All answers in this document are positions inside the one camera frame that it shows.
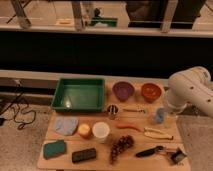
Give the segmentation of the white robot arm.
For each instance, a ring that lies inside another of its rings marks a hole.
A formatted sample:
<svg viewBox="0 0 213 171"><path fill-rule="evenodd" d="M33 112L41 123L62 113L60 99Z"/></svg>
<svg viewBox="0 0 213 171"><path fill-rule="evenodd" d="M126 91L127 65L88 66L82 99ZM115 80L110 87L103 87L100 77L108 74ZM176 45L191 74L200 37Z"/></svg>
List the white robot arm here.
<svg viewBox="0 0 213 171"><path fill-rule="evenodd" d="M210 72L201 66L172 74L168 79L169 89L163 95L163 106L168 113L179 114L187 103L195 105L213 118L213 90L209 88Z"/></svg>

